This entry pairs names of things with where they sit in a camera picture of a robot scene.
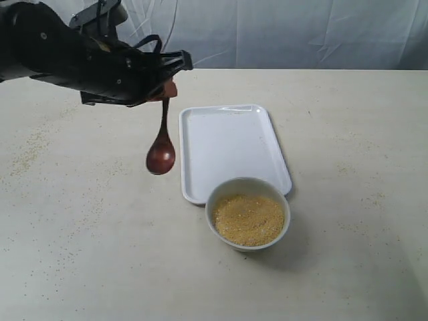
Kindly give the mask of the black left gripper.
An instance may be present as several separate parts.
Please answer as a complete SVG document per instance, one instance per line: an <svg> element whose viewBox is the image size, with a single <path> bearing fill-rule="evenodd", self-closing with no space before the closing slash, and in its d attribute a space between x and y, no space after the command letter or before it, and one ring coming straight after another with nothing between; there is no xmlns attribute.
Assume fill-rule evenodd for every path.
<svg viewBox="0 0 428 321"><path fill-rule="evenodd" d="M83 39L78 46L78 91L85 105L134 107L174 98L173 76L193 69L189 52L143 52L122 43Z"/></svg>

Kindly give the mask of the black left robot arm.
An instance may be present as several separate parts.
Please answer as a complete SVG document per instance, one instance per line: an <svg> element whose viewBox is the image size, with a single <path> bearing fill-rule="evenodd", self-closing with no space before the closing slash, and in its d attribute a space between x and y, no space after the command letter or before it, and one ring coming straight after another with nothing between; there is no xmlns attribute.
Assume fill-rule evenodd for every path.
<svg viewBox="0 0 428 321"><path fill-rule="evenodd" d="M190 53L163 52L157 34L120 41L128 18L120 1L97 1L69 23L41 1L1 2L1 81L31 78L80 92L86 105L138 106L165 82L192 70Z"/></svg>

